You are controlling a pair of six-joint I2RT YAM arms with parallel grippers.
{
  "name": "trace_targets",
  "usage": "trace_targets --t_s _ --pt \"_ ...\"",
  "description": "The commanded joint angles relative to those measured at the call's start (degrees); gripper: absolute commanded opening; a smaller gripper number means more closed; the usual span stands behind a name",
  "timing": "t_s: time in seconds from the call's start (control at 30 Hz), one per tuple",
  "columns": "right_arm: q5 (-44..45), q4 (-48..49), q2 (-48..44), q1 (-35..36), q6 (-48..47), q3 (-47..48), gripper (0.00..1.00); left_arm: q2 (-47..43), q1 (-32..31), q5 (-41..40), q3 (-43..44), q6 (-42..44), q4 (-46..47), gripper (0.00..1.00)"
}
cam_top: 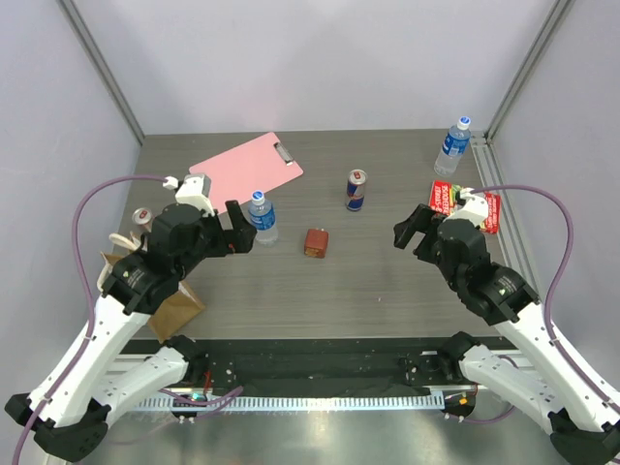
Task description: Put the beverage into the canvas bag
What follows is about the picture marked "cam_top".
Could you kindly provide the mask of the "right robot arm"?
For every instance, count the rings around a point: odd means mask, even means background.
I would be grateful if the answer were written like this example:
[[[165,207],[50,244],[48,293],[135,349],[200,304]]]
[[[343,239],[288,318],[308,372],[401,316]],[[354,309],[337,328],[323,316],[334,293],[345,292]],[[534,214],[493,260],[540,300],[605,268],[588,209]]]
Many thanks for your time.
[[[481,384],[529,417],[548,434],[570,464],[608,464],[619,457],[617,393],[599,395],[563,357],[569,344],[549,335],[542,303],[513,269],[491,260],[479,229],[480,200],[446,216],[419,204],[394,226],[394,245],[405,248],[415,233],[415,256],[438,267],[465,308],[494,327],[532,364],[531,377],[458,332],[443,348],[437,368],[443,379]]]

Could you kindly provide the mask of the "red bull can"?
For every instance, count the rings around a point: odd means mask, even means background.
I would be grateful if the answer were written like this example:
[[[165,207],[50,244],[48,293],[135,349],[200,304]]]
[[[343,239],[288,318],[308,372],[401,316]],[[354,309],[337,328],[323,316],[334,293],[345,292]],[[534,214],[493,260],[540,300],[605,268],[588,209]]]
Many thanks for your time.
[[[137,208],[132,214],[132,222],[145,231],[151,231],[153,214],[149,208]]]
[[[365,199],[367,173],[364,170],[351,170],[347,178],[346,207],[351,211],[359,211]]]

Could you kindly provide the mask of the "water bottle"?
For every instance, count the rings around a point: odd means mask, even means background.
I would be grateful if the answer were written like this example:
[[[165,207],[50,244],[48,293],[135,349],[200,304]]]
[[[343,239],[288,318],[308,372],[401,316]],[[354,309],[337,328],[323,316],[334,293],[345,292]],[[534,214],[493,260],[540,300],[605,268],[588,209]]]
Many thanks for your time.
[[[252,225],[257,230],[256,240],[265,246],[273,245],[279,236],[273,203],[263,191],[255,191],[248,206]]]
[[[470,125],[471,118],[461,116],[449,128],[434,164],[434,171],[438,175],[451,176],[456,171],[471,139]]]

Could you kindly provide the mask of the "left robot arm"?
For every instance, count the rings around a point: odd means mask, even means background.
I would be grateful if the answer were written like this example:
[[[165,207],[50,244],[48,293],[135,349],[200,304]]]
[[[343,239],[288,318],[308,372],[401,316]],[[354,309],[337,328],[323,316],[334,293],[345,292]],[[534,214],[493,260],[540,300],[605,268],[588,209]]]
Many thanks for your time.
[[[112,425],[152,393],[181,382],[198,385],[206,356],[183,336],[166,340],[158,352],[112,381],[103,377],[136,332],[203,260],[252,250],[257,230],[237,201],[227,201],[232,222],[173,203],[156,216],[137,250],[118,261],[106,278],[92,316],[70,350],[29,393],[13,395],[7,414],[47,454],[80,462],[98,447]]]

